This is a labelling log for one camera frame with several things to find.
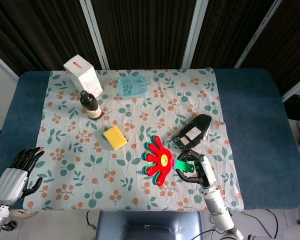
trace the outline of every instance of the toy hand clapper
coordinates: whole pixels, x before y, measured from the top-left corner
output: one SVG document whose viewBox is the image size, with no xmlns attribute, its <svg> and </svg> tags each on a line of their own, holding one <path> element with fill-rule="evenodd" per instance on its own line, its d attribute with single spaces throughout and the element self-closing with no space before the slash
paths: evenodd
<svg viewBox="0 0 300 240">
<path fill-rule="evenodd" d="M 172 157 L 171 152 L 162 145 L 160 137 L 155 135 L 150 139 L 151 141 L 145 142 L 143 145 L 147 152 L 142 153 L 141 158 L 144 161 L 153 162 L 153 164 L 144 166 L 142 172 L 148 176 L 155 174 L 152 179 L 154 185 L 162 186 L 171 168 L 194 172 L 193 165 Z"/>
</svg>

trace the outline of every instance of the orange flower pattern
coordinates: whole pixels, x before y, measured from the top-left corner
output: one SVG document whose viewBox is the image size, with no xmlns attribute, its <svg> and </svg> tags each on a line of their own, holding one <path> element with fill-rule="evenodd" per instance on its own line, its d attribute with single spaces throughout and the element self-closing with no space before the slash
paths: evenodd
<svg viewBox="0 0 300 240">
<path fill-rule="evenodd" d="M 23 207 L 36 210 L 201 211 L 203 189 L 183 182 L 172 170 L 160 187 L 142 174 L 143 145 L 152 135 L 163 144 L 199 114 L 212 117 L 205 140 L 194 150 L 206 154 L 217 186 L 231 210 L 243 210 L 214 70 L 97 70 L 103 93 L 96 96 L 102 118 L 88 119 L 80 92 L 64 71 L 52 71 L 42 109 L 37 145 L 45 154 L 29 176 L 28 188 L 38 177 L 39 190 Z M 144 97 L 123 98 L 119 78 L 143 75 Z M 128 144 L 113 151 L 103 132 L 117 125 Z M 180 152 L 171 148 L 176 158 Z"/>
</svg>

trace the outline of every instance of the blue plastic container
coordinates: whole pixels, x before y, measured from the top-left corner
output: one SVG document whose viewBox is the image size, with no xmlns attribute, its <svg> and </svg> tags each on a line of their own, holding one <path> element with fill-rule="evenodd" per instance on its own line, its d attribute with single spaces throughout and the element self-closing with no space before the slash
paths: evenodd
<svg viewBox="0 0 300 240">
<path fill-rule="evenodd" d="M 123 98 L 136 98 L 148 92 L 148 84 L 145 76 L 127 76 L 118 80 L 119 94 Z"/>
</svg>

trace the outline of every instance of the white floor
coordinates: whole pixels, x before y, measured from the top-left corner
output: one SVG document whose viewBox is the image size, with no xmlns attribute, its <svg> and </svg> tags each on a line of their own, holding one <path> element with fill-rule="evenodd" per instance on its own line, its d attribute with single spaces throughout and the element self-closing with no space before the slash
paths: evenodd
<svg viewBox="0 0 300 240">
<path fill-rule="evenodd" d="M 275 218 L 271 213 L 263 209 L 244 211 L 249 215 L 257 217 L 266 227 L 270 235 L 274 236 L 276 231 Z M 283 239 L 283 230 L 287 226 L 295 225 L 296 220 L 300 219 L 300 210 L 272 210 L 278 219 L 278 240 Z M 0 239 L 2 240 L 94 240 L 96 231 L 87 227 L 86 222 L 87 211 L 41 211 L 37 215 L 18 220 L 18 227 L 11 231 L 2 231 Z M 97 226 L 99 212 L 90 211 L 89 221 Z M 241 212 L 233 212 L 232 217 L 234 224 L 241 231 L 245 239 L 249 234 L 267 237 L 266 232 L 260 224 L 249 216 L 243 215 Z M 210 223 L 210 215 L 208 212 L 201 212 L 202 230 L 209 230 L 214 227 Z M 211 233 L 206 233 L 204 239 L 210 239 Z M 219 240 L 220 235 L 216 232 L 213 234 L 213 240 Z"/>
</svg>

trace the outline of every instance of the dark brown curtain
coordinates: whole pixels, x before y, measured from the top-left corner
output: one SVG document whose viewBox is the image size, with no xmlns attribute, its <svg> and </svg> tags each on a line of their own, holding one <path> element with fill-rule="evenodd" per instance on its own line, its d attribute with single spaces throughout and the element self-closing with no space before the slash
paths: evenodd
<svg viewBox="0 0 300 240">
<path fill-rule="evenodd" d="M 179 69 L 195 0 L 92 0 L 111 69 Z"/>
<path fill-rule="evenodd" d="M 281 2 L 241 67 L 272 72 L 282 95 L 300 81 L 300 1 Z"/>
<path fill-rule="evenodd" d="M 79 0 L 0 0 L 0 58 L 17 75 L 76 54 L 101 69 Z"/>
<path fill-rule="evenodd" d="M 233 68 L 273 0 L 210 0 L 191 68 Z"/>
</svg>

